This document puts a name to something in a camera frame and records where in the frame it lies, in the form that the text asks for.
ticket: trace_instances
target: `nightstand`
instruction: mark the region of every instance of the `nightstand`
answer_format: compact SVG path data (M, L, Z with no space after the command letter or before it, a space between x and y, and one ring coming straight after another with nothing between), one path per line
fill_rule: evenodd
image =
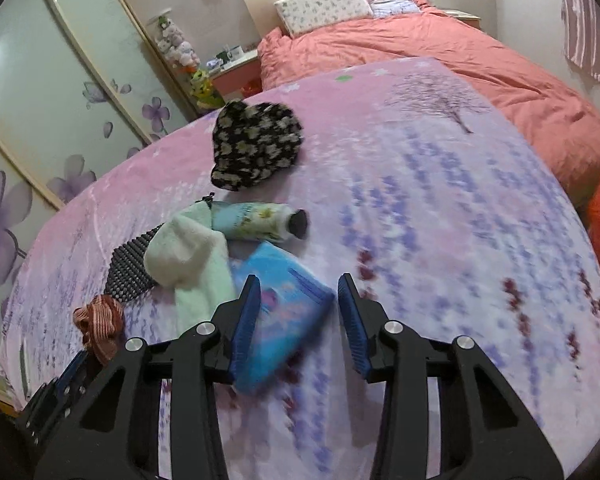
M442 9L445 14L448 14L452 18L456 20L460 20L461 22L466 23L467 25L471 25L473 28L477 28L478 30L482 30L480 26L481 18L479 16L474 16L473 14L469 14L468 12L462 12L462 10L454 10L454 9Z
M240 89L254 79L260 79L260 60L257 49L222 67L222 70L210 76L216 89L225 101L242 99Z

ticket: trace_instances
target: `tree print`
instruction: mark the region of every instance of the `tree print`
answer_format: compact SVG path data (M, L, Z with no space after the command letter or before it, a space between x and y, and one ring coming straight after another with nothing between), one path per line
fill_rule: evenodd
M462 126L467 135L473 132L462 120L462 111L490 111L490 106L467 84L456 76L439 72L413 71L394 85L387 106L406 114L446 117Z

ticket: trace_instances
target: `orange duvet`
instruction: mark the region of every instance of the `orange duvet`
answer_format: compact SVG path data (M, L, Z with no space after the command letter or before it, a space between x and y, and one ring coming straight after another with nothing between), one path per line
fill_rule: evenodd
M517 126L576 206L600 181L598 111L538 65L440 10L338 23L294 40L277 28L258 52L265 90L347 66L435 57Z

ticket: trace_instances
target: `plush toy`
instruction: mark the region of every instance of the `plush toy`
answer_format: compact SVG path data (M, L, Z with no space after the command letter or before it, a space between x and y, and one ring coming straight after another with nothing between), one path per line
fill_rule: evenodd
M224 99L203 70L197 70L191 76L190 93L198 100L198 106L202 109L218 110L224 106Z
M155 41L164 58L174 68L180 65L186 73L195 72L200 65L200 58L189 41L184 40L182 31L166 16L160 16L158 24L162 29L162 38L156 38Z
M159 41L157 41L157 46L158 46L158 50L161 53L167 54L167 52L171 48L171 43L167 40L159 40Z
M163 38L168 38L169 36L173 36L174 34L182 34L182 31L176 27L175 25L173 25L173 23L171 23L171 25L169 25L167 28L165 28L162 31L162 37Z

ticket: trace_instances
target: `stuffed toy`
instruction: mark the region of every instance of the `stuffed toy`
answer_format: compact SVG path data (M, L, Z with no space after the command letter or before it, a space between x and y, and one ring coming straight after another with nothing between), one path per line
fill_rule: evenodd
M203 70L197 70L191 76L190 94L198 100L198 106L204 110L218 110L224 106L224 99Z
M193 66L200 64L200 58L195 54L192 56L190 53L182 54L178 60L182 66Z
M169 41L167 41L167 40L160 40L157 42L157 46L158 46L158 50L161 53L167 54L167 52L171 48L171 43L169 43Z
M168 51L168 52L167 52L167 53L164 55L164 58L165 58L167 61L170 61L170 62L172 62L172 63L177 63L177 62L178 62L178 60L180 59L180 56L181 56L181 55L182 55L182 54L180 54L180 52L178 52L178 51L175 49L175 47L173 47L173 46L172 46L172 47L169 49L169 51Z
M160 25L160 28L162 30L164 30L165 28L169 27L169 25L171 25L171 23L173 23L171 21L171 19L167 18L165 15L158 16L158 25Z
M163 38L168 38L169 36L173 36L176 33L182 34L182 31L178 27L176 27L175 25L173 25L173 23L170 23L169 26L166 27L162 31L162 37Z
M173 34L169 40L173 46L180 46L180 44L184 41L184 37L181 34Z

